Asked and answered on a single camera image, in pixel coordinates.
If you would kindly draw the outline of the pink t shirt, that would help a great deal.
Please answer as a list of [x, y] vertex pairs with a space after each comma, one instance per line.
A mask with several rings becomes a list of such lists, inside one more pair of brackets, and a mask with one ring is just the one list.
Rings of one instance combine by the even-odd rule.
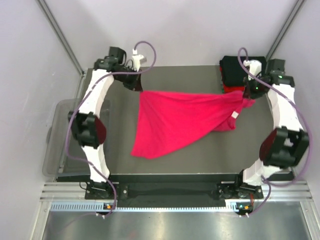
[[155, 159], [180, 150], [209, 134], [236, 128], [255, 100], [241, 91], [225, 94], [145, 90], [139, 95], [134, 157]]

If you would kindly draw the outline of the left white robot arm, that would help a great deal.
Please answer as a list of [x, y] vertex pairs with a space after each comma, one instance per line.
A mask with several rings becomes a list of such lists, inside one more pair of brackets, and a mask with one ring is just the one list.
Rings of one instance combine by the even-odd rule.
[[132, 50], [132, 57], [127, 59], [123, 49], [110, 47], [107, 56], [95, 61], [79, 107], [68, 113], [72, 136], [81, 146], [89, 165], [90, 180], [86, 190], [105, 199], [113, 194], [114, 187], [107, 182], [110, 176], [104, 153], [107, 129], [100, 119], [101, 109], [114, 81], [121, 82], [129, 90], [142, 91], [139, 70], [145, 60], [136, 48]]

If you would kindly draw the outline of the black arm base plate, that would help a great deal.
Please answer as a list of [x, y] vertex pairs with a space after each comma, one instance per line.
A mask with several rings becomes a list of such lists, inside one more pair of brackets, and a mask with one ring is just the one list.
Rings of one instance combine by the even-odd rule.
[[112, 174], [121, 201], [137, 197], [195, 196], [212, 200], [263, 198], [262, 188], [243, 183], [241, 174]]

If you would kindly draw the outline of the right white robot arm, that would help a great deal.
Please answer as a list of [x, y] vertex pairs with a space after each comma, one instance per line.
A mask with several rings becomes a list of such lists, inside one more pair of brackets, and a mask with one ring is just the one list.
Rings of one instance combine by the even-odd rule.
[[297, 166], [309, 147], [309, 136], [293, 106], [295, 81], [286, 75], [285, 61], [271, 59], [265, 70], [255, 59], [245, 58], [240, 63], [248, 71], [243, 97], [254, 100], [266, 95], [273, 119], [273, 130], [261, 144], [258, 159], [240, 172], [233, 185], [234, 194], [245, 198], [261, 186], [264, 179]]

